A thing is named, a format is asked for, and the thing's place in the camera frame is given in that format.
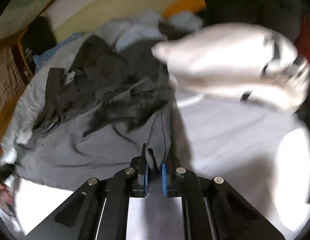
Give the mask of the large grey garment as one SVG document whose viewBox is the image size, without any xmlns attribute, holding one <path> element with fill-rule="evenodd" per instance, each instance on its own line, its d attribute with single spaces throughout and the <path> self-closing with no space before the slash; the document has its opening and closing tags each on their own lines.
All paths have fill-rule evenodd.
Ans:
<svg viewBox="0 0 310 240">
<path fill-rule="evenodd" d="M 67 62 L 57 53 L 33 77 L 19 98 L 2 138 L 4 159 L 15 163 L 15 171 L 23 179 L 72 191 L 90 177 L 107 179 L 128 167 L 132 158 L 141 155 L 143 144 L 149 167 L 160 169 L 171 148 L 170 90 L 169 103 L 132 130 L 117 121 L 84 136 L 87 122 L 93 116 L 90 110 L 44 137 L 33 135 L 33 126 L 45 106 L 49 70 L 63 69 L 67 84 L 74 77 L 68 72 L 73 61 Z"/>
</svg>

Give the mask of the black clothes pile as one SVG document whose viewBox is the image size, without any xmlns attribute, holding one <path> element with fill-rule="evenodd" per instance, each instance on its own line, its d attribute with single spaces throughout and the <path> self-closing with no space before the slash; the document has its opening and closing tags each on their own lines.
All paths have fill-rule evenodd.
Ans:
<svg viewBox="0 0 310 240">
<path fill-rule="evenodd" d="M 300 35 L 302 5 L 298 0 L 204 0 L 201 17 L 206 25 L 257 24 L 276 31 L 292 42 Z"/>
</svg>

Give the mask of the white bed sheet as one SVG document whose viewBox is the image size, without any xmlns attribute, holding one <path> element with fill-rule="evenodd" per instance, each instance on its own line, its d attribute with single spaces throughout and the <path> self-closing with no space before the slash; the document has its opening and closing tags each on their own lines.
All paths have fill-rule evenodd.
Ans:
<svg viewBox="0 0 310 240">
<path fill-rule="evenodd" d="M 250 102 L 176 94 L 171 151 L 205 178 L 223 177 L 286 239 L 310 217 L 310 134 L 295 115 Z M 71 194 L 20 178 L 22 230 L 31 232 Z"/>
</svg>

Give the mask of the dark black jacket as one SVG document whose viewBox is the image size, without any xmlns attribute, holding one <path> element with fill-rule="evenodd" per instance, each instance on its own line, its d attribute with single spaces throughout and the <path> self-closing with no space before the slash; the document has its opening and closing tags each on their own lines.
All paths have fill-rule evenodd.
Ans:
<svg viewBox="0 0 310 240">
<path fill-rule="evenodd" d="M 93 111 L 83 135 L 122 121 L 128 130 L 142 126 L 170 101 L 167 68 L 151 53 L 155 40 L 137 42 L 116 52 L 90 36 L 79 49 L 64 84 L 64 70 L 49 70 L 45 106 L 32 133 L 45 136 L 59 125 Z"/>
</svg>

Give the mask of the white folded printed shirt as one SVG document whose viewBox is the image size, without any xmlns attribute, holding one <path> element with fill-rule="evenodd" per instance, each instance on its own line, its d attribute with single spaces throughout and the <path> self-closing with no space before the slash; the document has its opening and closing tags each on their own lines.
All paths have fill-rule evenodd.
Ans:
<svg viewBox="0 0 310 240">
<path fill-rule="evenodd" d="M 292 112 L 308 94 L 308 60 L 287 37 L 260 25 L 212 25 L 159 42 L 152 54 L 176 85 L 201 94 Z"/>
</svg>

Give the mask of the light blue duvet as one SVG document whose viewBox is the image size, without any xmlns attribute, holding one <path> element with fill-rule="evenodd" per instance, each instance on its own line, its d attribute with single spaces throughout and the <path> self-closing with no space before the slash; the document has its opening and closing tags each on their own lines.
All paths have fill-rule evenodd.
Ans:
<svg viewBox="0 0 310 240">
<path fill-rule="evenodd" d="M 149 10 L 129 18 L 112 18 L 96 33 L 120 52 L 147 40 L 175 40 L 204 26 L 204 21 L 190 11 L 173 14 L 167 20 Z"/>
</svg>

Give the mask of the blue cloth at headboard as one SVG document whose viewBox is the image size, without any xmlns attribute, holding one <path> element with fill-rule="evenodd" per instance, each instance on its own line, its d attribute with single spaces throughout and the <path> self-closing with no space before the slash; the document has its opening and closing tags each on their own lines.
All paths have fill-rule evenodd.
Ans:
<svg viewBox="0 0 310 240">
<path fill-rule="evenodd" d="M 60 43 L 58 43 L 55 47 L 46 50 L 44 53 L 42 53 L 41 55 L 34 55 L 33 56 L 33 60 L 35 62 L 36 65 L 36 71 L 40 70 L 45 63 L 59 50 L 61 49 L 63 46 L 65 46 L 66 44 L 69 44 L 70 42 L 77 40 L 79 37 L 83 36 L 84 33 L 83 32 L 77 32 L 77 33 L 73 33 L 71 36 L 69 36 L 68 38 L 66 38 L 65 40 L 61 41 Z"/>
</svg>

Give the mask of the orange pillow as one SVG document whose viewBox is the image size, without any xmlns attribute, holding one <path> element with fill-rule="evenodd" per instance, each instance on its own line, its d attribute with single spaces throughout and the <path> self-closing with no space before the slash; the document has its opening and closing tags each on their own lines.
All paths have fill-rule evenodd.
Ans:
<svg viewBox="0 0 310 240">
<path fill-rule="evenodd" d="M 204 10 L 206 8 L 204 0 L 178 0 L 171 5 L 169 5 L 163 12 L 162 16 L 165 19 L 168 19 L 174 14 L 190 11 L 193 14 Z"/>
</svg>

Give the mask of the black bag on shelf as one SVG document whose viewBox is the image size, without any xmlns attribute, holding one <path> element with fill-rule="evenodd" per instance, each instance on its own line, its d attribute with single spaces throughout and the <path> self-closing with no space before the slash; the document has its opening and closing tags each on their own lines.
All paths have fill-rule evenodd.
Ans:
<svg viewBox="0 0 310 240">
<path fill-rule="evenodd" d="M 42 55 L 45 51 L 57 45 L 56 39 L 51 32 L 48 21 L 45 17 L 37 17 L 22 37 L 21 44 L 24 54 Z"/>
</svg>

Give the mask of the wooden bed frame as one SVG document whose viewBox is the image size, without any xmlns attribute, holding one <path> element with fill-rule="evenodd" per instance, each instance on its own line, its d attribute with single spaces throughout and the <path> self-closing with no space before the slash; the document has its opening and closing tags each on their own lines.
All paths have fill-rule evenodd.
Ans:
<svg viewBox="0 0 310 240">
<path fill-rule="evenodd" d="M 55 1 L 0 0 L 0 142 L 17 100 L 33 77 L 23 55 L 21 38 L 28 25 Z"/>
</svg>

